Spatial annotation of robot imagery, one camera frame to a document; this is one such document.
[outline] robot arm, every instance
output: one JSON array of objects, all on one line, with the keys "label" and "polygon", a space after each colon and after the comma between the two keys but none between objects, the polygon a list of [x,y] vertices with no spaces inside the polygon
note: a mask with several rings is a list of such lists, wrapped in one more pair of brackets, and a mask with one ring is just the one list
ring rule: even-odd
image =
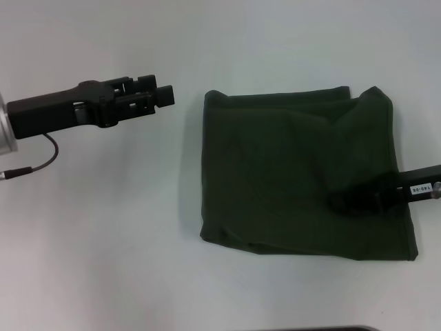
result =
[{"label": "robot arm", "polygon": [[[129,77],[84,81],[71,90],[13,101],[6,106],[0,96],[0,154],[17,150],[16,139],[39,134],[54,143],[57,154],[58,146],[47,135],[49,132],[83,125],[109,128],[119,121],[154,114],[155,106],[170,105],[174,105],[173,88],[158,88],[154,75],[139,77],[138,81]],[[3,172],[0,180],[31,173],[31,169]]]}]

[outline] folded cloth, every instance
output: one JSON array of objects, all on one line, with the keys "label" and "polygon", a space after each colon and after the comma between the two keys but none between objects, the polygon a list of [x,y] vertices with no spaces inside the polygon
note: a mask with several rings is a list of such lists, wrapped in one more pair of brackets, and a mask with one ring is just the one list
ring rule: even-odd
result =
[{"label": "folded cloth", "polygon": [[397,173],[392,102],[378,88],[228,97],[205,95],[201,237],[258,254],[410,260],[407,205],[334,212],[332,192]]}]

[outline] green towel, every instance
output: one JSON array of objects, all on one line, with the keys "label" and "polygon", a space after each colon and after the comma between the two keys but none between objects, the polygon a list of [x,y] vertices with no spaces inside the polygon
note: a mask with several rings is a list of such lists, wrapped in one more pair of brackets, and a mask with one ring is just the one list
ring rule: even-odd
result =
[{"label": "green towel", "polygon": [[329,194],[397,173],[392,103],[377,88],[228,97],[205,95],[205,241],[258,254],[414,260],[407,205],[335,213]]}]

